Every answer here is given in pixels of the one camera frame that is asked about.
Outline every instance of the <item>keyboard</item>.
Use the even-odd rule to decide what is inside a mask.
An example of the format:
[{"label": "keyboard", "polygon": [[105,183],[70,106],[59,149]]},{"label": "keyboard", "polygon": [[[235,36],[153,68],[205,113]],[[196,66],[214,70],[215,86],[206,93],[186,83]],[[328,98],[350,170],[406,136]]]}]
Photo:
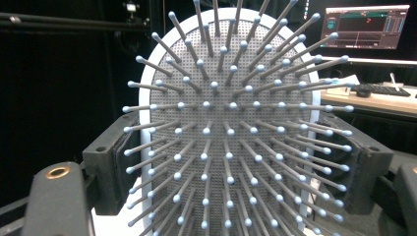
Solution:
[{"label": "keyboard", "polygon": [[367,89],[371,93],[376,94],[384,94],[384,95],[395,95],[395,96],[410,96],[411,94],[404,90],[403,88],[399,88],[396,90],[394,87],[385,87],[376,84],[361,84],[357,85],[352,88],[352,91],[357,91],[359,89]]}]

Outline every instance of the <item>monitor screen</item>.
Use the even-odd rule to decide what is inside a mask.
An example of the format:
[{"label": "monitor screen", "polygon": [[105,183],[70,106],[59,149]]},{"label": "monitor screen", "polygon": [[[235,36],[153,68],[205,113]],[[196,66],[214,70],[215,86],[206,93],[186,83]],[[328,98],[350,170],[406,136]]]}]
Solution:
[{"label": "monitor screen", "polygon": [[396,49],[409,5],[326,8],[321,39],[332,32],[336,41],[324,47]]}]

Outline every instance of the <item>dark wall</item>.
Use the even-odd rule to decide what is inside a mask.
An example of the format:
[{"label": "dark wall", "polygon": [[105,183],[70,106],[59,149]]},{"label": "dark wall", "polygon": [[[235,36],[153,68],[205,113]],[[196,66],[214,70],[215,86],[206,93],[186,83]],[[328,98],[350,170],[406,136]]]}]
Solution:
[{"label": "dark wall", "polygon": [[[138,15],[145,18],[142,2]],[[128,17],[116,0],[1,1],[0,12],[119,23]],[[137,52],[122,50],[129,47]],[[0,28],[0,206],[27,196],[42,168],[81,162],[122,106],[137,104],[127,82],[141,77],[136,54],[150,50],[142,33],[115,40],[113,31]]]}]

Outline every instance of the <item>computer monitor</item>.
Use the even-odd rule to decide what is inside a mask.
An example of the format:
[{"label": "computer monitor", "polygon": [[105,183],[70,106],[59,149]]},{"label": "computer monitor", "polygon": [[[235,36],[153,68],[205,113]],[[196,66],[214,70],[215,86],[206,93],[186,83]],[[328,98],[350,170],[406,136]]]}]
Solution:
[{"label": "computer monitor", "polygon": [[396,49],[410,5],[326,8],[321,39],[332,32],[336,41],[323,47]]}]

